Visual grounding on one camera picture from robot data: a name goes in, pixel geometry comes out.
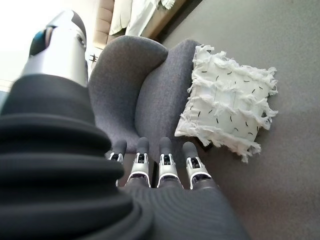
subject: white fabric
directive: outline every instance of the white fabric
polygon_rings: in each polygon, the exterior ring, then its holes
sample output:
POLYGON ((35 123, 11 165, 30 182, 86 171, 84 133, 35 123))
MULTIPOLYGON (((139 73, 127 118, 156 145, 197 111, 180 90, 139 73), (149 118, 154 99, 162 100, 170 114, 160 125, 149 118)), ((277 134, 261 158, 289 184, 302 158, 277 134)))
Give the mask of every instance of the white fabric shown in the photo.
POLYGON ((132 0, 131 20, 125 35, 140 36, 157 9, 151 0, 132 0))
POLYGON ((166 9, 171 9, 173 5, 175 4, 176 0, 161 0, 162 5, 166 9))
POLYGON ((277 70, 240 66, 224 51, 213 50, 209 45, 195 48, 191 94, 174 135, 198 137, 204 146, 226 145, 248 162, 248 156, 261 151, 254 142, 259 128, 269 130, 278 113, 267 102, 268 95, 278 92, 277 70))
POLYGON ((109 35, 116 34, 125 29, 131 19, 133 0, 115 0, 109 35))

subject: gray floor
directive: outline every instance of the gray floor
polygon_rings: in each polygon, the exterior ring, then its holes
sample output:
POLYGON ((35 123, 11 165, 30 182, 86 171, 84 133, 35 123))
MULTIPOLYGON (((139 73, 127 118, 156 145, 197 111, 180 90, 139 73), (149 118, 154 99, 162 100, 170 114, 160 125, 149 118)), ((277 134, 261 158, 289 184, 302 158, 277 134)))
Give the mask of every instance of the gray floor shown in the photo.
POLYGON ((261 154, 201 157, 253 239, 320 239, 320 1, 204 0, 163 44, 186 38, 278 69, 269 103, 279 115, 256 139, 261 154))

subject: robotic finger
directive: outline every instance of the robotic finger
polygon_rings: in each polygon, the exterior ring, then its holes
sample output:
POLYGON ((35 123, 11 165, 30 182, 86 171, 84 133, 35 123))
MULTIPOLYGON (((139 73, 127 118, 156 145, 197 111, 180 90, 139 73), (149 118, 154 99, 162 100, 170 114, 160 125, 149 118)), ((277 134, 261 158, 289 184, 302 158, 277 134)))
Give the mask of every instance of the robotic finger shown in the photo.
POLYGON ((110 154, 110 157, 108 158, 108 160, 117 161, 122 164, 124 162, 126 150, 127 150, 127 141, 126 140, 117 141, 112 148, 112 153, 110 154))
POLYGON ((216 183, 198 157, 196 146, 192 142, 187 141, 183 145, 182 150, 186 159, 186 171, 190 181, 190 189, 216 188, 216 183))
POLYGON ((178 177, 176 163, 172 156, 172 143, 168 137, 160 140, 159 182, 157 188, 178 187, 183 188, 178 177))
POLYGON ((141 137, 137 143, 136 156, 133 161, 131 174, 125 186, 145 186, 151 188, 149 179, 149 140, 146 137, 141 137))

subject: gray armchair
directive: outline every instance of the gray armchair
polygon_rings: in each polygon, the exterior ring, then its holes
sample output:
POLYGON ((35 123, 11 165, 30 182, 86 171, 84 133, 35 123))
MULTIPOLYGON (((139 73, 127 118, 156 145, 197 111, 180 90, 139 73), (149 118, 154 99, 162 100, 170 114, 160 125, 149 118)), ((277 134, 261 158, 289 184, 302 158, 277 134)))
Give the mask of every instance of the gray armchair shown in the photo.
POLYGON ((135 153, 140 137, 150 141, 149 156, 159 161, 160 138, 172 140, 178 165, 184 138, 174 137, 191 85, 193 40, 168 50, 143 37, 121 36, 101 53, 89 81, 96 124, 114 143, 127 141, 135 153))

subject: white fringed pillow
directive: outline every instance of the white fringed pillow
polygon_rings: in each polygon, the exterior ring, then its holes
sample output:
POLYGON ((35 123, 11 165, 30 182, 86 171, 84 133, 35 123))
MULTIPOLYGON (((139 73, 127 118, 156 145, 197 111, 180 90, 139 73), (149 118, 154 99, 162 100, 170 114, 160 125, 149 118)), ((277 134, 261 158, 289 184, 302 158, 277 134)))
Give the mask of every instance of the white fringed pillow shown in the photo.
POLYGON ((277 70, 240 66, 224 51, 213 50, 195 47, 191 94, 174 135, 197 137, 204 146, 226 145, 247 163, 248 156, 261 151, 255 142, 259 128, 269 130, 278 113, 267 103, 269 95, 278 93, 277 70))

